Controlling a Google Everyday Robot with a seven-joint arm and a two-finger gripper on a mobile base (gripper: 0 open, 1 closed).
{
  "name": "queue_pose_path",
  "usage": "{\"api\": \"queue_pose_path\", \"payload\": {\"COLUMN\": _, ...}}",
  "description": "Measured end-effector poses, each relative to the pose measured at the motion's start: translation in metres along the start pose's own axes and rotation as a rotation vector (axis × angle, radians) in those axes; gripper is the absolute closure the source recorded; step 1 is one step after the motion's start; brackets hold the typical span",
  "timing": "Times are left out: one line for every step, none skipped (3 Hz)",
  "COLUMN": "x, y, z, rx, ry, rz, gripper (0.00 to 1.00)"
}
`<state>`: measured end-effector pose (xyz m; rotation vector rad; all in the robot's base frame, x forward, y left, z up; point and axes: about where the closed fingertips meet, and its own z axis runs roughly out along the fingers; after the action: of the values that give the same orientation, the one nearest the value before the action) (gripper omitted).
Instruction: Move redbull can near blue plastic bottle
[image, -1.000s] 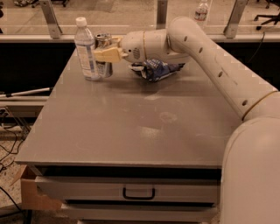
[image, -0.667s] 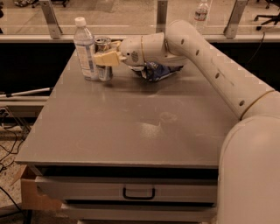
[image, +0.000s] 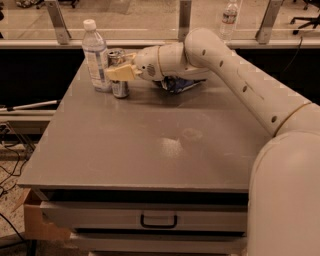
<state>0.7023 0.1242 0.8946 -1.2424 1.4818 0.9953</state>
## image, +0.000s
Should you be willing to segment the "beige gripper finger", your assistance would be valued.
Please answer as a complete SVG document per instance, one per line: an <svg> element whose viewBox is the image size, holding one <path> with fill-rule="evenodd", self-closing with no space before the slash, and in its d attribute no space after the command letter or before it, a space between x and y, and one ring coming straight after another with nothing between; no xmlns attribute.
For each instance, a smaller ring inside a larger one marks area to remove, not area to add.
<svg viewBox="0 0 320 256"><path fill-rule="evenodd" d="M122 63L133 63L137 53L126 53L122 56Z"/></svg>
<svg viewBox="0 0 320 256"><path fill-rule="evenodd" d="M110 66L105 70L105 74L112 81L132 81L141 73L142 71L133 64Z"/></svg>

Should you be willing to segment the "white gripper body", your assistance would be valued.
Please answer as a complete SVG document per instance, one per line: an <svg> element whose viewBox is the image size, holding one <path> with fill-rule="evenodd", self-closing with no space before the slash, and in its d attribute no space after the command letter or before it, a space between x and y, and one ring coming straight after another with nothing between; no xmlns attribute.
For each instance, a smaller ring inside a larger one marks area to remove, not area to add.
<svg viewBox="0 0 320 256"><path fill-rule="evenodd" d="M139 76L142 79L161 81L164 78L159 64L158 53L159 46L147 47L137 53L134 64L140 71Z"/></svg>

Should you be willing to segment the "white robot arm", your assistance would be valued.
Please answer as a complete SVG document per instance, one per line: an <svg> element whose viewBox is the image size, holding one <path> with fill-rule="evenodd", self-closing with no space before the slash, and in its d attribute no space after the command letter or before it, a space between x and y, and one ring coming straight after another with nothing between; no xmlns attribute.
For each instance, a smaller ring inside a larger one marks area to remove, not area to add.
<svg viewBox="0 0 320 256"><path fill-rule="evenodd" d="M155 67L154 75L147 72ZM232 51L213 31L147 47L106 69L112 80L215 73L266 130L249 182L246 256L320 256L320 106Z"/></svg>

